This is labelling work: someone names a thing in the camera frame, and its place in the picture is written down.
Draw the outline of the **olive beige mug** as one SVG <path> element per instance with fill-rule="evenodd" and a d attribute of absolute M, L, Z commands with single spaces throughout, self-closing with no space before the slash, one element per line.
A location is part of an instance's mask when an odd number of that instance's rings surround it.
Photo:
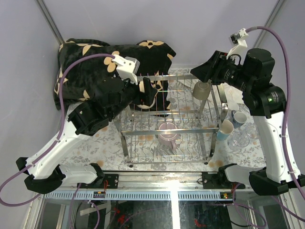
<path fill-rule="evenodd" d="M 193 89 L 193 97 L 197 100 L 207 100 L 211 90 L 209 83 L 198 81 Z"/>

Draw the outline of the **grey textured coffee mug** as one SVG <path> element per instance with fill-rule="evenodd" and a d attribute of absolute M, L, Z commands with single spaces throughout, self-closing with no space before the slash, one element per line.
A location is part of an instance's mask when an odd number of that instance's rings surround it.
<path fill-rule="evenodd" d="M 231 117 L 234 128 L 240 128 L 247 121 L 247 116 L 244 113 L 236 110 L 231 111 Z"/>

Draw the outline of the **light blue mug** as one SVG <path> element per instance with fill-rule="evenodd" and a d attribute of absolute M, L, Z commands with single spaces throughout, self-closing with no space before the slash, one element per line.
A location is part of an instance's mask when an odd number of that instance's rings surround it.
<path fill-rule="evenodd" d="M 216 139 L 220 141 L 227 139 L 233 130 L 233 123 L 230 120 L 224 120 L 222 126 L 219 128 Z"/>

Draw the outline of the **clear glass tumbler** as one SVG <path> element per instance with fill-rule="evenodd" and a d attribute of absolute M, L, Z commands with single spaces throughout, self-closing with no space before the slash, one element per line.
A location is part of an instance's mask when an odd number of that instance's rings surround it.
<path fill-rule="evenodd" d="M 250 140 L 258 140 L 259 134 L 255 123 L 247 123 L 245 125 L 245 133 L 250 138 Z"/>
<path fill-rule="evenodd" d="M 228 147 L 232 151 L 239 151 L 245 147 L 247 147 L 250 143 L 250 138 L 243 130 L 240 130 L 232 135 L 232 137 L 228 140 Z"/>

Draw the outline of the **clear glass tumbler front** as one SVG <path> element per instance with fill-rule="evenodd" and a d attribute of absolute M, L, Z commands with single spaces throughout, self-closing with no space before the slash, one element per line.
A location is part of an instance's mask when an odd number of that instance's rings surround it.
<path fill-rule="evenodd" d="M 250 140 L 258 140 L 259 134 L 255 123 L 247 123 L 245 125 L 245 133 L 250 138 Z"/>

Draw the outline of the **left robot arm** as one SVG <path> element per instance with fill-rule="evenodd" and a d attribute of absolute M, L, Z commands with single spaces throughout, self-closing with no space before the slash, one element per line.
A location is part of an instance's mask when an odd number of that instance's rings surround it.
<path fill-rule="evenodd" d="M 130 79 L 112 77 L 95 87 L 94 97 L 78 105 L 64 121 L 60 137 L 54 137 L 39 152 L 20 157 L 17 167 L 27 174 L 28 190 L 47 194 L 59 187 L 81 185 L 83 188 L 102 188 L 105 174 L 96 163 L 84 166 L 65 166 L 61 161 L 83 141 L 108 126 L 131 104 L 151 106 L 158 90 L 149 78 L 137 84 Z"/>

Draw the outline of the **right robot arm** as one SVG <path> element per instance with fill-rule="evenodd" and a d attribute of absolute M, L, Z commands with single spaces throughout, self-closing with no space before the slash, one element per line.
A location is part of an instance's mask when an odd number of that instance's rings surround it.
<path fill-rule="evenodd" d="M 286 95 L 270 82 L 274 65 L 269 51 L 254 48 L 247 51 L 243 64 L 235 64 L 229 54 L 215 51 L 207 62 L 191 69 L 191 74 L 203 83 L 227 83 L 242 92 L 265 156 L 264 168 L 235 163 L 221 167 L 217 182 L 222 188 L 241 183 L 251 186 L 260 196 L 277 196 L 305 185 L 305 176 L 297 167 L 288 130 L 283 124 Z"/>

